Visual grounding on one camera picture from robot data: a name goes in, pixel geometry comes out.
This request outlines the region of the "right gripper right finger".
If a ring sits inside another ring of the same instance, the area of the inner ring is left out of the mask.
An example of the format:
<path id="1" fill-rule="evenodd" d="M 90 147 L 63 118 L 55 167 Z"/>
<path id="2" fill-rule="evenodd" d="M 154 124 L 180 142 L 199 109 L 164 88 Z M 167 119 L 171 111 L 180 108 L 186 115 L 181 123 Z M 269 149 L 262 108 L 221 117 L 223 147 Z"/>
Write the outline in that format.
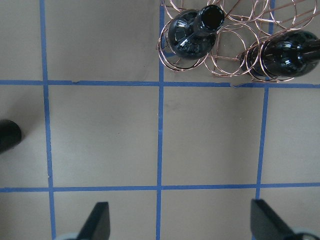
<path id="1" fill-rule="evenodd" d="M 263 199 L 251 200 L 250 230 L 256 240 L 297 240 L 293 230 Z"/>

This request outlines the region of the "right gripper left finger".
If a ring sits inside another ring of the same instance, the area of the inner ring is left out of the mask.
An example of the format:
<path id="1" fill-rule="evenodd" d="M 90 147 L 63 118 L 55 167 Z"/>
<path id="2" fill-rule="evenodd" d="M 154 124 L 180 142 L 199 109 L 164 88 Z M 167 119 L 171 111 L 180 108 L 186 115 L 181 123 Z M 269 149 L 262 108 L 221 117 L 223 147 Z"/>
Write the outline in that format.
<path id="1" fill-rule="evenodd" d="M 110 210 L 108 202 L 97 202 L 78 234 L 79 240 L 108 240 Z"/>

